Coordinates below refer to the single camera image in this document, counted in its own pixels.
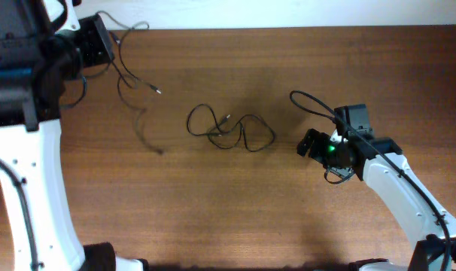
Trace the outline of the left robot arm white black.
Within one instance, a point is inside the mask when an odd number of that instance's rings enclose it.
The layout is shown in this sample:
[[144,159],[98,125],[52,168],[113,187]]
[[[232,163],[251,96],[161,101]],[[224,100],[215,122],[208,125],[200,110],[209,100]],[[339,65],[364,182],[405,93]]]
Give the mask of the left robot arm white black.
[[0,1],[0,185],[16,270],[146,270],[108,242],[82,245],[60,161],[65,82],[113,59],[99,16],[73,1]]

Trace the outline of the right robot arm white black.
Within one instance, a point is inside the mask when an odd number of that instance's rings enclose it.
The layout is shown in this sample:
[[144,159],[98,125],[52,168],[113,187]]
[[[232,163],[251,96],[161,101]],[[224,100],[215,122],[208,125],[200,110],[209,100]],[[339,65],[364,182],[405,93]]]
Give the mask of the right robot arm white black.
[[409,270],[456,264],[456,218],[421,183],[395,141],[375,137],[366,106],[334,108],[326,117],[336,126],[333,134],[309,129],[298,155],[319,162],[340,183],[357,177],[378,195],[412,246]]

